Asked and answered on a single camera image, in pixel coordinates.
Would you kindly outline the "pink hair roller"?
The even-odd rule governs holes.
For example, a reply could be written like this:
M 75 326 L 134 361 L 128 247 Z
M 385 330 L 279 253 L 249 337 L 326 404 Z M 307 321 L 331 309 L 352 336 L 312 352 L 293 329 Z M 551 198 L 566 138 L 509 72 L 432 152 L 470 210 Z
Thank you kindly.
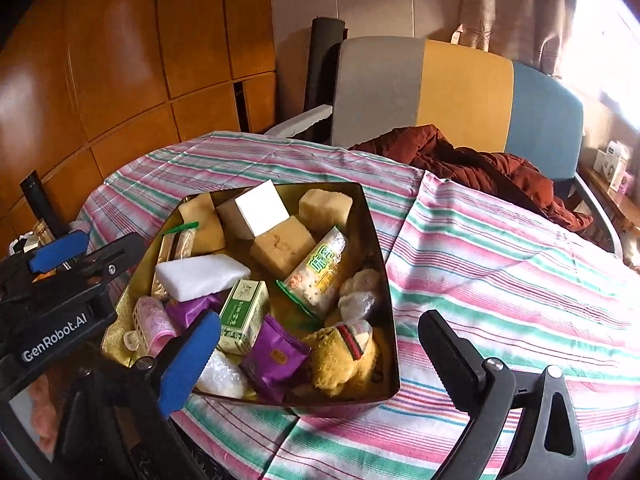
M 174 324 L 157 298 L 140 297 L 134 305 L 132 320 L 147 356 L 155 358 L 168 341 L 177 336 Z

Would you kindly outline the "brown cracker packet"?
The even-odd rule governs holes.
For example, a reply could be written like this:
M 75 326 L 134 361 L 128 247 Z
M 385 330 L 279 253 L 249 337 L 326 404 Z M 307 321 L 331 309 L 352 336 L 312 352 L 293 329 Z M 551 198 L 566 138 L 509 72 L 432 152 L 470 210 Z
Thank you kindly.
M 156 266 L 167 261 L 189 258 L 192 255 L 195 235 L 198 232 L 198 222 L 183 223 L 180 226 L 168 229 L 160 236 L 160 251 L 158 252 Z M 151 285 L 151 296 L 167 301 L 169 294 L 158 278 L 157 270 L 154 270 Z

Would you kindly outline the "large yellow sponge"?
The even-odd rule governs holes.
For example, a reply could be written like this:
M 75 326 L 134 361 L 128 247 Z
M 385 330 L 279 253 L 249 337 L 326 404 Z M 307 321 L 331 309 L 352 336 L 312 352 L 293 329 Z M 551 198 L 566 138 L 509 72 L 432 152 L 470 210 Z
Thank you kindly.
M 192 255 L 201 256 L 226 248 L 224 230 L 209 192 L 198 194 L 178 206 L 184 223 L 198 222 Z

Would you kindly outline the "green white tea box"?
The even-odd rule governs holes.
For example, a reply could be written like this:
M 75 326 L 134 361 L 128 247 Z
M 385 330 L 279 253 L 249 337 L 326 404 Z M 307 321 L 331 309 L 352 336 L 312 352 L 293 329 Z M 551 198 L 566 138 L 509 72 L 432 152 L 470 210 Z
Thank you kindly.
M 245 356 L 253 348 L 268 312 L 266 282 L 237 280 L 220 312 L 217 348 L 224 353 Z

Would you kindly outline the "purple snack packet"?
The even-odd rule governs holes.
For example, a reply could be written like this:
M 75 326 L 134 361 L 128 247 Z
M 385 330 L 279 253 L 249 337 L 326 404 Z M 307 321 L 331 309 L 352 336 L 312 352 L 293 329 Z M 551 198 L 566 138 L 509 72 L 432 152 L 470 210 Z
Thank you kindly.
M 171 299 L 165 304 L 165 310 L 178 333 L 183 333 L 191 323 L 205 310 L 219 313 L 222 307 L 216 295 L 207 295 L 188 301 Z
M 288 383 L 310 353 L 308 344 L 293 337 L 270 314 L 262 321 L 259 333 L 241 361 L 255 391 L 269 402 L 280 404 Z

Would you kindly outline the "beige cardboard box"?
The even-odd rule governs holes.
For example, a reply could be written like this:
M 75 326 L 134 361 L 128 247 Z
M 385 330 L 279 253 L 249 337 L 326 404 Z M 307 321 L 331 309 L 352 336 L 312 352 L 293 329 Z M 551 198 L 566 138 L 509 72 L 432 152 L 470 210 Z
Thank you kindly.
M 290 218 L 272 183 L 267 180 L 216 207 L 224 227 L 240 240 L 254 240 Z

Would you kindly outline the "gold tray box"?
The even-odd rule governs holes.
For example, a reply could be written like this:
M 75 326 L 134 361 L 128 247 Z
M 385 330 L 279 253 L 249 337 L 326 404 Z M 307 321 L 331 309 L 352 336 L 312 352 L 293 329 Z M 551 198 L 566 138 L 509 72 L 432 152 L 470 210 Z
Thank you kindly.
M 355 182 L 183 197 L 116 304 L 103 353 L 131 366 L 203 341 L 193 391 L 348 417 L 400 388 L 382 250 Z

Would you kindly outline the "yellow plush toy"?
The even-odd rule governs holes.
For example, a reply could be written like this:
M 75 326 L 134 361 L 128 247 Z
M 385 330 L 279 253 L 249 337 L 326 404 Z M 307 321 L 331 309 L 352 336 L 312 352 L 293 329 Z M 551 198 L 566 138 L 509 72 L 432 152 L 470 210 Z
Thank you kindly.
M 339 322 L 304 337 L 312 388 L 332 399 L 360 400 L 373 389 L 381 350 L 366 320 Z

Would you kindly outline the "long yellow sponge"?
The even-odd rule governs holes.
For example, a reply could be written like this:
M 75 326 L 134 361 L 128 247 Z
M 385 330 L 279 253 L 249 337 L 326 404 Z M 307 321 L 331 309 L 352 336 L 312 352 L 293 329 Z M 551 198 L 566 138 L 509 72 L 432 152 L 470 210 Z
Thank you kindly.
M 295 216 L 254 239 L 250 256 L 278 280 L 285 280 L 316 246 L 302 222 Z

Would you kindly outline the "yellow green cracker packet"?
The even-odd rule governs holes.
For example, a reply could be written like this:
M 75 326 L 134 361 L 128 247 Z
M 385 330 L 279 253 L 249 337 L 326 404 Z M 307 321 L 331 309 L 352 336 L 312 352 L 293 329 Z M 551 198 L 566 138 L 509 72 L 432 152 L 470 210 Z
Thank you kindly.
M 334 226 L 277 286 L 308 315 L 323 321 L 337 303 L 348 267 L 349 240 Z

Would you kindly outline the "white plastic bag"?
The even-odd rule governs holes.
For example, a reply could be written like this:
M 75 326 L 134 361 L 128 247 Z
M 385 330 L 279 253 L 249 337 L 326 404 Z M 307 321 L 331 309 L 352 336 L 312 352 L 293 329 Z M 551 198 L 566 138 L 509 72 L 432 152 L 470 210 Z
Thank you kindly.
M 219 350 L 215 350 L 209 357 L 195 389 L 232 399 L 242 399 L 250 393 L 246 375 Z
M 344 322 L 366 320 L 382 302 L 382 274 L 363 269 L 344 281 L 337 309 Z

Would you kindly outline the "small yellow sponge block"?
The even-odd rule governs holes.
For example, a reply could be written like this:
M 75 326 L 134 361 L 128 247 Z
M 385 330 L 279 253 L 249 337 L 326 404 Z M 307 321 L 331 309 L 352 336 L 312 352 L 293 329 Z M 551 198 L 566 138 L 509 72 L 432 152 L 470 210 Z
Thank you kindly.
M 337 226 L 346 229 L 352 198 L 321 188 L 311 188 L 298 202 L 297 215 L 308 230 L 326 233 Z

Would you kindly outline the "orange wooden wardrobe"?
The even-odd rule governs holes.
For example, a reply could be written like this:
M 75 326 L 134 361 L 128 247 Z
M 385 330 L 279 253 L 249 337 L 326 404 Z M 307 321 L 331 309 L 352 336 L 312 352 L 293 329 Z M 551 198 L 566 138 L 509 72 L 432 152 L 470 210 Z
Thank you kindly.
M 150 151 L 276 121 L 271 0 L 36 0 L 1 52 L 1 240 Z

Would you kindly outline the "black rolled mat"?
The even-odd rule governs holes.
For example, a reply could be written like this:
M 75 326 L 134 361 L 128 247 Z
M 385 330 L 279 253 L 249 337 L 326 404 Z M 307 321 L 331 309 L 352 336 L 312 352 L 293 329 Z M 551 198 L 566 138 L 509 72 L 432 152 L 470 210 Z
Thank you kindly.
M 338 58 L 347 38 L 345 22 L 338 18 L 314 18 L 311 24 L 304 111 L 332 105 Z

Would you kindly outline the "beige curtain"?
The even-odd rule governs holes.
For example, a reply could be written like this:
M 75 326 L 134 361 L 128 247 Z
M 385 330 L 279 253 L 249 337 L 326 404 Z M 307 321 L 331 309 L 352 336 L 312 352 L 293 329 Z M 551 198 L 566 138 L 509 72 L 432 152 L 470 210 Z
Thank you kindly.
M 557 77 L 577 0 L 461 0 L 451 42 Z

